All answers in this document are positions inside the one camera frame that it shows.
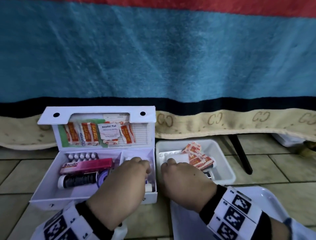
open lid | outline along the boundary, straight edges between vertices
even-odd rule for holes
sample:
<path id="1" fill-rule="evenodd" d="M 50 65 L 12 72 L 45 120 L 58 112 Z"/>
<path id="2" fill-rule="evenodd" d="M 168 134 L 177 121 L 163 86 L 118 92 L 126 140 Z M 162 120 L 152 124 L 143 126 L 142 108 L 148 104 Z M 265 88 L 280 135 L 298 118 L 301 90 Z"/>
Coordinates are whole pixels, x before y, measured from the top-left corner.
<path id="1" fill-rule="evenodd" d="M 81 151 L 154 148 L 155 122 L 155 106 L 77 106 L 46 107 L 37 124 L 52 125 L 60 151 Z"/>

left hand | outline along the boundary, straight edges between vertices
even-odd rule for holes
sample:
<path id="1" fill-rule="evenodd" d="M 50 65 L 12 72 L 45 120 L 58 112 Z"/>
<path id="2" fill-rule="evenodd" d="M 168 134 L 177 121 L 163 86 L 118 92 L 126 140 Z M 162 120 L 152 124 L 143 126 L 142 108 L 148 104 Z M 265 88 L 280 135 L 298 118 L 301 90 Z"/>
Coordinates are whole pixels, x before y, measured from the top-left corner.
<path id="1" fill-rule="evenodd" d="M 114 230 L 142 202 L 150 171 L 149 161 L 139 157 L 123 162 L 87 200 L 87 206 L 109 230 Z"/>

patterned fabric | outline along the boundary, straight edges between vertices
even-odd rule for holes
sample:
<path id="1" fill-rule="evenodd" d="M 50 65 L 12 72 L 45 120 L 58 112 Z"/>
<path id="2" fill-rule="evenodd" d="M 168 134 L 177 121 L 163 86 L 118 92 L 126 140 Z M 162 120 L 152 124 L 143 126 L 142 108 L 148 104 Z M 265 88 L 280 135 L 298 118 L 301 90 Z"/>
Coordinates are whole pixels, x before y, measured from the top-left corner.
<path id="1" fill-rule="evenodd" d="M 159 138 L 316 141 L 315 17 L 315 0 L 0 0 L 0 145 L 53 145 L 24 118 L 71 105 L 155 105 Z"/>

right hand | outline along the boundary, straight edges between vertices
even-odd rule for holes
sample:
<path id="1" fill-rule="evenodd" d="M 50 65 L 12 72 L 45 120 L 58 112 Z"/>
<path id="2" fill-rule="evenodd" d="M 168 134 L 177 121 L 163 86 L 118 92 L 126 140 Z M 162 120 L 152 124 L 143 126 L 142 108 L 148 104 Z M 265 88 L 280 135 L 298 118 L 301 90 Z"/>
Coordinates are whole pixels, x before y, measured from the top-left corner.
<path id="1" fill-rule="evenodd" d="M 161 165 L 161 173 L 164 194 L 188 210 L 200 213 L 216 193 L 217 185 L 188 163 L 176 163 L 169 158 Z"/>

first aid kit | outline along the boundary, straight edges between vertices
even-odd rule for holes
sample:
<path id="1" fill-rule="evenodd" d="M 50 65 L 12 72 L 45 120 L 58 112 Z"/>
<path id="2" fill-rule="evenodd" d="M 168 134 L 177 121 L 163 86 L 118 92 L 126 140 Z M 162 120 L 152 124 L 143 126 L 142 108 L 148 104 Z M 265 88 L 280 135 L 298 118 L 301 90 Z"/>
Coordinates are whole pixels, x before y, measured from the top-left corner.
<path id="1" fill-rule="evenodd" d="M 142 204 L 156 203 L 155 122 L 154 106 L 47 107 L 38 124 L 52 125 L 59 153 L 30 204 L 61 210 L 73 200 L 87 200 L 132 157 L 150 162 Z"/>

